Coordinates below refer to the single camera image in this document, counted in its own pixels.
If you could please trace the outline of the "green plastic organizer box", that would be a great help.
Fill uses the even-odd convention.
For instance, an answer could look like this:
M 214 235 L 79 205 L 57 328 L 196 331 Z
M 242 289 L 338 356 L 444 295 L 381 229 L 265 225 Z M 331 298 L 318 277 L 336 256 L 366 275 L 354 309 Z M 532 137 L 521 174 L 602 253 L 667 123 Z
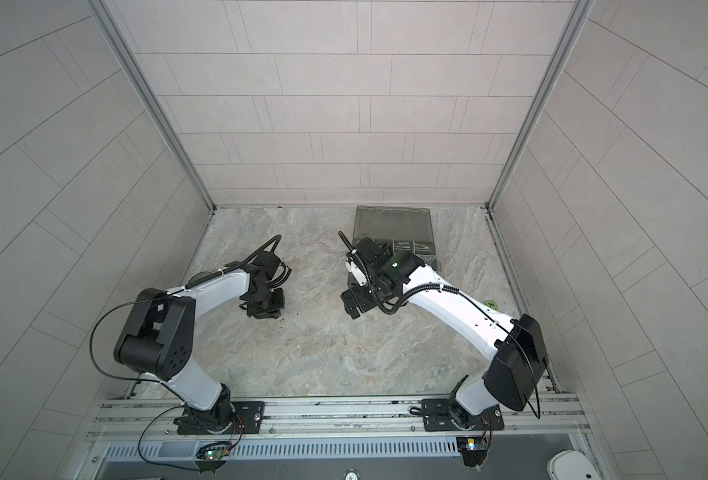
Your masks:
M 339 232 L 339 237 L 348 250 L 364 238 L 370 238 L 379 249 L 386 250 L 387 253 L 373 263 L 376 270 L 382 265 L 381 258 L 388 260 L 398 251 L 408 251 L 435 270 L 439 269 L 428 208 L 360 205 L 355 215 L 353 240 L 343 232 Z

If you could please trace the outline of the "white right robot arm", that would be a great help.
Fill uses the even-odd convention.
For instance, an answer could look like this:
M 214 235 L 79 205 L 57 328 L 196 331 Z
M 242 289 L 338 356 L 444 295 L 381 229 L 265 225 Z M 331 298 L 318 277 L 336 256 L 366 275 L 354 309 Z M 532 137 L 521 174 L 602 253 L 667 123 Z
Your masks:
M 392 316 L 412 304 L 449 325 L 489 361 L 485 370 L 456 385 L 441 419 L 470 430 L 480 426 L 486 410 L 499 405 L 517 412 L 529 407 L 541 415 L 538 383 L 548 354 L 536 319 L 514 318 L 472 298 L 409 251 L 394 252 L 369 237 L 356 244 L 344 233 L 339 237 L 348 249 L 352 279 L 341 298 L 352 318 L 374 308 Z

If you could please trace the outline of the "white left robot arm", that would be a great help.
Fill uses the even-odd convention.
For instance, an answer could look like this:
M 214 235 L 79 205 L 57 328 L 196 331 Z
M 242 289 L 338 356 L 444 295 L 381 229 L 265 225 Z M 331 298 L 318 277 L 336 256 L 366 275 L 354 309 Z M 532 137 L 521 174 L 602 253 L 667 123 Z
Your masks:
M 250 318 L 277 319 L 285 307 L 282 285 L 292 269 L 273 251 L 201 272 L 182 287 L 149 288 L 139 294 L 119 335 L 115 361 L 159 381 L 184 403 L 175 420 L 180 434 L 219 434 L 231 429 L 237 412 L 229 388 L 194 359 L 197 320 L 230 300 Z

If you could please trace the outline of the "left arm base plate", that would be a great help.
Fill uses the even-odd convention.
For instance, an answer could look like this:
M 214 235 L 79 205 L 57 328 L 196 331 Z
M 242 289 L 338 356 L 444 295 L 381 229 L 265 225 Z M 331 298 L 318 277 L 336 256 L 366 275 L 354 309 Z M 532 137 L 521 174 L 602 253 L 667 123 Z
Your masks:
M 186 406 L 174 424 L 179 435 L 257 434 L 264 409 L 265 403 L 260 401 L 226 400 L 206 411 Z

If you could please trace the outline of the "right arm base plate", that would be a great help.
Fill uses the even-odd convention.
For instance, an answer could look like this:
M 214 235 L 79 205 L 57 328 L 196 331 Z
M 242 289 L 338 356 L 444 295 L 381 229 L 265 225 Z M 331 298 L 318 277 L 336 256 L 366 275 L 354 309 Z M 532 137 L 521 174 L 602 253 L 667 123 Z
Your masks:
M 419 406 L 411 406 L 409 413 L 423 421 L 427 432 L 496 432 L 505 429 L 498 405 L 479 415 L 471 415 L 456 400 L 428 398 Z

